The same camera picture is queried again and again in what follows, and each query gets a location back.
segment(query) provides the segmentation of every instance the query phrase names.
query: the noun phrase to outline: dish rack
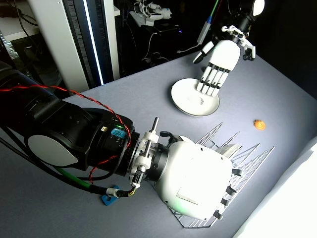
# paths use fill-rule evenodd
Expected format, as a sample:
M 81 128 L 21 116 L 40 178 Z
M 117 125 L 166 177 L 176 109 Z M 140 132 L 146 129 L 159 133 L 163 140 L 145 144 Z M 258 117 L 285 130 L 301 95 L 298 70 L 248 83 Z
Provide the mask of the dish rack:
M 229 144 L 240 132 L 235 133 L 231 138 L 229 138 L 224 144 L 218 146 L 214 143 L 213 138 L 216 133 L 219 131 L 223 123 L 220 123 L 216 127 L 214 127 L 210 132 L 208 132 L 205 136 L 203 136 L 196 143 L 216 150 L 220 147 L 223 147 Z M 242 149 L 238 152 L 238 154 L 234 155 L 231 158 L 233 168 L 241 173 L 241 176 L 232 176 L 230 180 L 230 186 L 226 190 L 226 195 L 224 195 L 223 199 L 226 201 L 225 209 L 230 206 L 230 203 L 234 200 L 234 198 L 240 193 L 243 187 L 251 180 L 252 176 L 256 173 L 259 167 L 263 164 L 263 162 L 268 158 L 268 156 L 272 153 L 275 146 L 272 148 L 265 150 L 261 154 L 254 156 L 254 152 L 260 144 L 256 144 L 255 146 L 244 150 Z M 212 227 L 217 221 L 218 218 L 212 216 L 208 220 L 199 220 L 192 217 L 188 217 L 182 215 L 172 209 L 170 209 L 177 220 L 184 228 L 209 228 Z

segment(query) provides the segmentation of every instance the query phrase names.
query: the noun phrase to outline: small orange toy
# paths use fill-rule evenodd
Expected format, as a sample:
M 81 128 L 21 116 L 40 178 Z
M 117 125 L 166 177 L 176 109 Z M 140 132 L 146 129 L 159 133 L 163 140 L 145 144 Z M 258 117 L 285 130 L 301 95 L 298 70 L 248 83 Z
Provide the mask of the small orange toy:
M 262 120 L 255 120 L 253 125 L 256 127 L 258 130 L 265 130 L 266 124 Z

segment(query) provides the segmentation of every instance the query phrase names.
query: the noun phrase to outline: white plate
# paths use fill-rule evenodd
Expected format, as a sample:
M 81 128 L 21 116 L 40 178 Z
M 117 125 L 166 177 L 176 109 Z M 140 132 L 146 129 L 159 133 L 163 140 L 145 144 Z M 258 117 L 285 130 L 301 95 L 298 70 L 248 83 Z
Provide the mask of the white plate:
M 196 90 L 199 80 L 185 78 L 177 81 L 172 87 L 172 99 L 183 112 L 193 116 L 208 116 L 219 107 L 219 96 L 208 96 Z

